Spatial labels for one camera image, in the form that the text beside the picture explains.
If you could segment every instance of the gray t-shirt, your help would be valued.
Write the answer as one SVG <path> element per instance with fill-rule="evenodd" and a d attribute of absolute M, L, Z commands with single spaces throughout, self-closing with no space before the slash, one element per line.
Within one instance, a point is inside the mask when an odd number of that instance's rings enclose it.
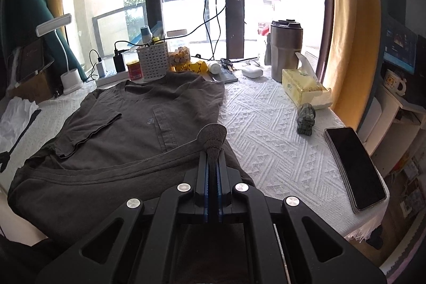
<path fill-rule="evenodd" d="M 95 90 L 17 170 L 8 202 L 46 236 L 70 245 L 129 198 L 147 201 L 198 167 L 195 141 L 217 121 L 224 85 L 191 72 Z M 228 142 L 228 167 L 242 171 Z"/>

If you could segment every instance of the computer monitor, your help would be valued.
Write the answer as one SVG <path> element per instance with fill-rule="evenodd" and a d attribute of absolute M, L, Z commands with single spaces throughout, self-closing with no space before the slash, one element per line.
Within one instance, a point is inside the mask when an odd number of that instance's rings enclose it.
<path fill-rule="evenodd" d="M 388 16 L 386 19 L 385 53 L 383 59 L 410 74 L 416 63 L 417 35 Z"/>

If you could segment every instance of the white storage basket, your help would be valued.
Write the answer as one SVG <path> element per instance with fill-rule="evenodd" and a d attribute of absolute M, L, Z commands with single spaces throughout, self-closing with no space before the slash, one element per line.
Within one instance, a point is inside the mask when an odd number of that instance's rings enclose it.
<path fill-rule="evenodd" d="M 157 80 L 169 69 L 169 53 L 166 42 L 137 49 L 144 81 Z"/>

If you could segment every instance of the power strip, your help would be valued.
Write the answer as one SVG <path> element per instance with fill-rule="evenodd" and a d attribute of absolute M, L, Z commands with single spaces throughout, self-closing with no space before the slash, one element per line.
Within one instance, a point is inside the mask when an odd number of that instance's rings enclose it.
<path fill-rule="evenodd" d="M 100 87 L 103 85 L 108 85 L 109 83 L 114 83 L 125 79 L 129 79 L 128 71 L 122 71 L 120 73 L 117 73 L 115 70 L 108 71 L 104 77 L 101 77 L 96 80 L 96 86 Z"/>

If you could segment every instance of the teal curtain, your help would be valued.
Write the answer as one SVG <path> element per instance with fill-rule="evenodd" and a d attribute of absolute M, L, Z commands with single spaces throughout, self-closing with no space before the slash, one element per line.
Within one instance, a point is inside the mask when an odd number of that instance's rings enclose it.
<path fill-rule="evenodd" d="M 53 18 L 46 0 L 4 0 L 4 22 L 1 26 L 3 54 L 8 56 L 16 46 L 25 46 L 36 40 L 35 28 Z M 59 38 L 67 51 L 69 68 L 77 68 L 80 77 L 86 81 L 87 77 L 81 65 L 72 53 L 67 41 L 58 32 Z M 53 32 L 42 37 L 45 41 L 46 54 L 55 59 L 53 68 L 58 76 L 67 71 L 67 62 L 60 43 Z"/>

